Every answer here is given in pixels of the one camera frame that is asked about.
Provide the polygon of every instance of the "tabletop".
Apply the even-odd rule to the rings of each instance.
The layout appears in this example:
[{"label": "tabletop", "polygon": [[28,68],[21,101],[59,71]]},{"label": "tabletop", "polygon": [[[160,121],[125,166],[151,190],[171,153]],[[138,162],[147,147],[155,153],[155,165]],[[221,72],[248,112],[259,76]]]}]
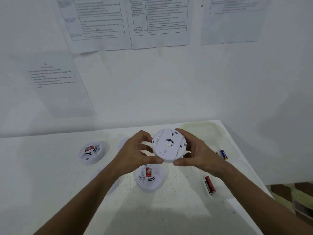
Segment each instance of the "tabletop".
[{"label": "tabletop", "polygon": [[[1,234],[34,233],[115,157],[125,137],[176,127],[200,137],[212,150],[224,149],[230,163],[270,194],[219,120],[1,138]],[[110,148],[95,164],[82,165],[78,152],[92,141],[106,141]],[[124,175],[85,234],[262,234],[220,179],[210,175],[216,189],[210,196],[204,185],[208,173],[172,163],[161,166],[164,184],[154,193],[141,191],[134,173]]]}]

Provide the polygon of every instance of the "right hand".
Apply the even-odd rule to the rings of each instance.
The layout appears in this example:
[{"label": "right hand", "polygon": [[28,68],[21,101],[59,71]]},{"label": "right hand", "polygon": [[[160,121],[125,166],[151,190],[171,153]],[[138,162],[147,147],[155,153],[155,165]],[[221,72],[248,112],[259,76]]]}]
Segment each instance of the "right hand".
[{"label": "right hand", "polygon": [[187,151],[191,151],[191,153],[186,153],[183,158],[175,160],[174,166],[194,166],[215,177],[221,177],[227,162],[213,152],[201,139],[183,129],[177,128],[176,130],[185,137]]}]

